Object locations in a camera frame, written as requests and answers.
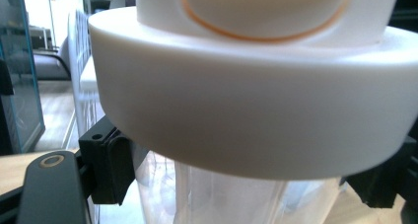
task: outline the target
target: floor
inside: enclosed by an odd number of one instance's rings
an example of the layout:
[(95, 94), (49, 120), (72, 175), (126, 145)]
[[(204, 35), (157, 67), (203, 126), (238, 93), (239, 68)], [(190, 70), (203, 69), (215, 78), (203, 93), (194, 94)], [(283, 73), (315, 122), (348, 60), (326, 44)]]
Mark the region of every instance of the floor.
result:
[[(70, 81), (38, 81), (45, 133), (35, 147), (36, 152), (78, 148), (77, 123), (74, 115)], [(122, 206), (101, 205), (100, 223), (144, 223), (136, 182), (128, 190)]]

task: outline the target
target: glass panel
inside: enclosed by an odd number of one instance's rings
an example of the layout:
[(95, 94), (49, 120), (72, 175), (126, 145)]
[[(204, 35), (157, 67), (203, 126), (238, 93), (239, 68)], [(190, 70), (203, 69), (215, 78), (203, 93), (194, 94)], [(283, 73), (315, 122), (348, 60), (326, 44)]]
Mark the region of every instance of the glass panel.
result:
[(24, 0), (0, 1), (0, 57), (6, 62), (15, 95), (3, 97), (10, 105), (7, 124), (17, 131), (17, 141), (12, 141), (14, 152), (28, 152), (44, 131), (34, 57), (28, 33), (27, 12)]

